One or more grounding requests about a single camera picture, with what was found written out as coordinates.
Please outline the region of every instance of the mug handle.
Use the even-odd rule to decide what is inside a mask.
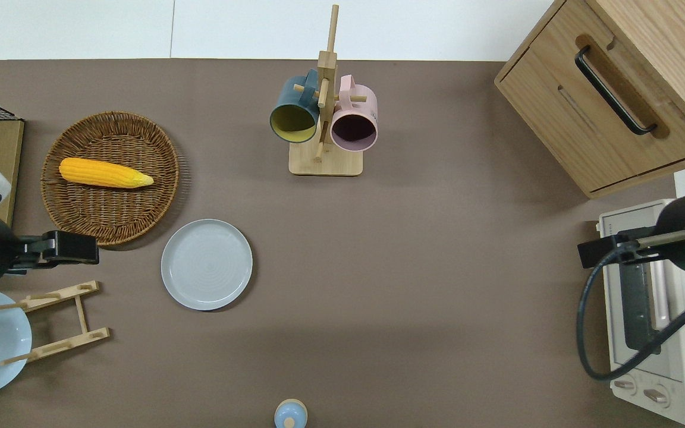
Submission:
[[[316,86],[319,84],[319,73],[315,68],[308,70],[305,75],[305,84],[303,85],[303,93],[300,96],[300,104],[309,106],[313,102],[313,92],[316,91]]]
[[[353,109],[353,101],[350,100],[351,92],[356,87],[353,75],[345,75],[340,78],[340,107]]]

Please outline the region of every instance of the oven knob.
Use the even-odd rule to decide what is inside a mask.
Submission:
[[[669,407],[671,405],[671,399],[668,396],[668,390],[666,390],[662,385],[655,385],[655,387],[652,389],[645,389],[644,395],[647,396],[649,400],[659,404],[660,407]]]
[[[634,380],[633,376],[630,376],[630,374],[626,374],[612,384],[615,385],[615,388],[620,388],[626,392],[630,392],[630,395],[635,395],[636,393],[636,380]]]

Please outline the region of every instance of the wooden cabinet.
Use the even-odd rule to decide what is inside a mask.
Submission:
[[[588,197],[685,168],[685,0],[557,0],[495,83]]]

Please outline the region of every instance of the white wall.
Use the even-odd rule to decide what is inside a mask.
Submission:
[[[167,58],[174,0],[0,0],[0,59]]]
[[[326,49],[333,2],[0,0],[0,59],[313,59]],[[505,61],[551,2],[339,0],[335,51]]]
[[[506,61],[552,0],[337,0],[339,59]],[[315,59],[332,2],[176,0],[171,56]]]

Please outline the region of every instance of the black drawer handle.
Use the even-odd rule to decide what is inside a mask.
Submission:
[[[618,117],[620,117],[620,120],[623,120],[623,124],[628,127],[629,130],[631,130],[632,133],[636,134],[637,136],[642,136],[645,133],[650,133],[652,130],[657,128],[657,124],[650,125],[648,128],[644,128],[641,125],[639,125],[638,122],[636,122],[633,117],[631,117],[630,113],[628,113],[628,110],[621,105],[620,101],[617,100],[617,98],[612,94],[612,92],[609,91],[609,88],[607,85],[604,84],[603,81],[599,78],[599,76],[596,75],[596,73],[593,72],[592,68],[588,66],[588,64],[585,62],[585,58],[583,57],[585,55],[585,52],[588,52],[588,49],[590,49],[590,46],[586,45],[583,49],[578,52],[578,55],[576,55],[576,65],[578,65],[578,70],[583,73],[586,79],[590,82],[590,84],[593,86],[594,89],[596,89],[596,92],[601,95],[601,98],[603,98],[609,106],[612,108],[612,110],[617,114]]]

